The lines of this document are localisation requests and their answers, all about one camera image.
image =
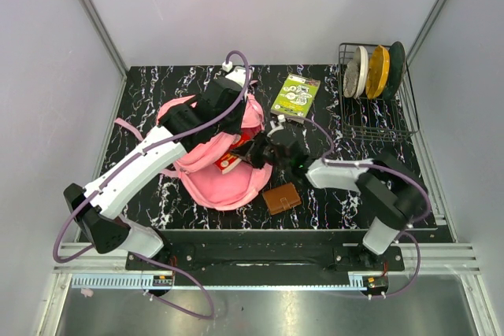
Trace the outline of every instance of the black marble table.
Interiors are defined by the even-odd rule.
[[[321,88],[315,98],[309,117],[326,128],[336,144],[333,159],[359,160],[374,157],[387,150],[407,168],[420,174],[413,144],[406,140],[400,144],[381,141],[363,142],[343,138],[339,115],[339,96],[336,65],[261,65],[254,67],[253,93],[265,110],[269,109],[289,73],[318,79]],[[154,126],[158,109],[172,98],[197,94],[205,88],[211,77],[221,75],[217,66],[163,66],[134,67],[128,81],[118,116],[136,126],[145,134]],[[288,125],[306,149],[320,155],[328,148],[324,136],[311,124],[306,128]],[[109,142],[102,172],[120,161],[137,144],[128,131],[115,126]],[[272,189],[292,180],[286,172],[275,168],[264,190]],[[218,212],[196,205],[178,179],[162,175],[151,180],[124,210],[127,218],[158,229],[357,229],[367,228],[373,215],[373,203],[363,201],[359,194],[347,190],[312,189],[295,184],[302,204],[281,214],[270,216],[262,196],[250,204],[230,212]],[[417,227],[434,227],[433,216]]]

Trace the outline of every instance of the white cable connector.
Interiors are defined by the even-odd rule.
[[[229,61],[228,63],[226,63],[226,61],[224,61],[224,63],[222,64],[222,69],[226,72],[230,72],[233,68],[233,62]]]
[[[267,137],[271,137],[274,133],[276,133],[279,130],[284,129],[284,124],[285,124],[285,116],[283,114],[280,114],[278,117],[278,125],[275,124],[275,121],[270,121],[270,125],[272,127],[272,130],[266,135]]]

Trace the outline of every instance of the dish rack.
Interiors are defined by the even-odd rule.
[[[394,99],[383,100],[378,97],[369,100],[365,91],[357,99],[345,98],[343,77],[347,64],[354,57],[358,46],[365,47],[371,57],[378,45],[350,42],[339,45],[338,92],[343,137],[366,141],[401,142],[420,128],[408,62]]]

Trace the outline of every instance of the black plate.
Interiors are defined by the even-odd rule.
[[[391,55],[391,69],[388,72],[387,85],[382,93],[383,100],[392,100],[402,82],[406,65],[406,52],[401,42],[394,42],[388,50]]]

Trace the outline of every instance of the leather wallet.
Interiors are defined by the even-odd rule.
[[[301,204],[301,198],[293,183],[287,183],[262,193],[269,213],[274,216]]]

